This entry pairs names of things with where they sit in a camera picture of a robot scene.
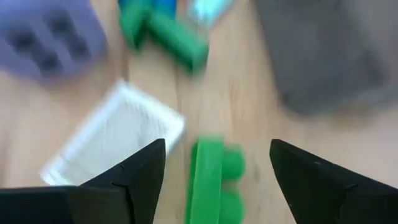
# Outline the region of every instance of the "green lego brick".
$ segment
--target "green lego brick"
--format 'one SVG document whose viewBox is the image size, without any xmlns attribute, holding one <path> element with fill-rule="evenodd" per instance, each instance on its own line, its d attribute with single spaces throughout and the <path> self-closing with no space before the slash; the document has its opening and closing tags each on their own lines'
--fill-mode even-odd
<svg viewBox="0 0 398 224">
<path fill-rule="evenodd" d="M 130 47 L 139 50 L 146 36 L 146 20 L 151 6 L 144 2 L 131 2 L 120 15 L 120 26 Z"/>
<path fill-rule="evenodd" d="M 221 138 L 200 138 L 192 147 L 187 188 L 185 224 L 240 224 L 244 203 L 236 190 L 222 183 L 244 173 L 240 147 L 229 147 Z"/>
<path fill-rule="evenodd" d="M 152 12 L 148 30 L 156 41 L 171 52 L 178 61 L 194 72 L 206 65 L 209 46 L 194 30 L 161 12 Z"/>
</svg>

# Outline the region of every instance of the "purple plastic piece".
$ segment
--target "purple plastic piece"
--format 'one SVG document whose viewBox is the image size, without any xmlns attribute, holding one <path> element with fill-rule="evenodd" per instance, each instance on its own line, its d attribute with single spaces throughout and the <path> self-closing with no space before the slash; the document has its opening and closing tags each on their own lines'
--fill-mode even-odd
<svg viewBox="0 0 398 224">
<path fill-rule="evenodd" d="M 0 67 L 53 80 L 78 75 L 106 49 L 88 0 L 0 0 Z"/>
</svg>

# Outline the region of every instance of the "light blue block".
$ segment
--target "light blue block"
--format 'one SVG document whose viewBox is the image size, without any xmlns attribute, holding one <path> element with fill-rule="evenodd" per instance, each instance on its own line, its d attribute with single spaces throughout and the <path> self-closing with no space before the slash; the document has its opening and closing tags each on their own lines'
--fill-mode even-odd
<svg viewBox="0 0 398 224">
<path fill-rule="evenodd" d="M 233 0 L 194 0 L 188 14 L 200 24 L 211 27 L 232 3 Z"/>
</svg>

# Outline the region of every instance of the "white plastic tray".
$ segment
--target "white plastic tray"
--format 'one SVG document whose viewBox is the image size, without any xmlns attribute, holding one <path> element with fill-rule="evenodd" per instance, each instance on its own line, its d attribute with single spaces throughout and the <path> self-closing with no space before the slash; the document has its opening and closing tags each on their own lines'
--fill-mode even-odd
<svg viewBox="0 0 398 224">
<path fill-rule="evenodd" d="M 119 81 L 40 175 L 49 185 L 80 185 L 158 138 L 169 154 L 183 130 L 180 114 Z"/>
</svg>

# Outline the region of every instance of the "blue lego brick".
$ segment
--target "blue lego brick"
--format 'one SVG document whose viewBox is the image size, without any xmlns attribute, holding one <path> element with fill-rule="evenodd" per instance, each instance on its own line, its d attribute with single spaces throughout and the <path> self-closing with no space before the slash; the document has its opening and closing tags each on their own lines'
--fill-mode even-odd
<svg viewBox="0 0 398 224">
<path fill-rule="evenodd" d="M 175 17 L 177 13 L 177 0 L 153 0 L 154 9 L 162 11 L 170 17 Z"/>
<path fill-rule="evenodd" d="M 155 0 L 118 0 L 120 10 L 122 11 L 130 2 L 142 2 L 153 5 Z"/>
<path fill-rule="evenodd" d="M 177 13 L 177 0 L 118 0 L 120 10 L 122 11 L 130 2 L 146 2 L 156 11 L 163 12 L 174 18 Z"/>
</svg>

